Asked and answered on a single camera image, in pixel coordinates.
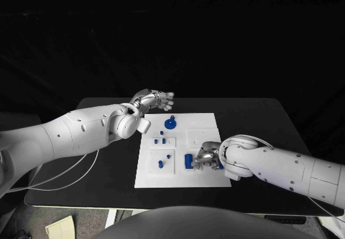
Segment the cable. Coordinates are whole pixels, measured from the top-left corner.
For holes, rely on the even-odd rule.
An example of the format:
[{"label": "cable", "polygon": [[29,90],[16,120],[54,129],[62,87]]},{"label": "cable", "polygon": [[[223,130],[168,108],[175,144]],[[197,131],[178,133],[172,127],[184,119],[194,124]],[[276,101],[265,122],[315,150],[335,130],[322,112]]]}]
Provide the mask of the cable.
[{"label": "cable", "polygon": [[345,223],[345,221],[341,219],[341,218],[338,218],[318,203],[316,203],[316,201],[308,196],[308,198],[312,200],[312,202],[319,206],[319,208],[335,218],[335,219],[338,219],[341,222],[344,222]]},{"label": "cable", "polygon": [[55,178],[58,178],[62,174],[65,174],[65,173],[77,166],[77,164],[78,164],[78,163],[81,162],[81,160],[86,158],[87,154],[86,154],[84,157],[80,159],[80,161],[74,164],[74,166],[73,166],[65,172],[62,172],[60,175],[57,175],[57,176],[52,177],[51,179],[45,180],[44,182],[41,182],[41,183],[38,183],[38,184],[35,184],[35,185],[32,185],[32,186],[29,186],[29,187],[25,187],[25,188],[13,188],[13,189],[10,189],[10,190],[8,191],[8,193],[18,192],[18,191],[22,191],[22,190],[26,190],[26,189],[39,190],[39,191],[55,191],[55,190],[60,190],[60,189],[62,189],[62,188],[70,187],[70,186],[71,186],[73,184],[75,184],[75,183],[84,178],[84,176],[88,174],[88,172],[90,172],[90,170],[91,170],[91,168],[93,168],[93,166],[94,166],[94,164],[96,164],[99,152],[100,152],[100,150],[97,151],[94,163],[93,163],[93,165],[91,165],[88,171],[87,171],[86,174],[81,176],[81,178],[80,178],[75,182],[73,182],[71,184],[68,184],[67,186],[64,186],[64,187],[61,187],[61,188],[55,188],[55,189],[39,189],[39,188],[34,188],[34,187],[39,186],[41,184],[49,182],[49,181],[54,180]]},{"label": "cable", "polygon": [[267,145],[269,147],[273,147],[265,140],[262,140],[260,138],[254,137],[254,136],[250,136],[250,135],[244,135],[244,134],[239,134],[236,136],[241,136],[241,137],[249,137],[254,140],[257,140],[259,142],[262,142],[265,145]]}]

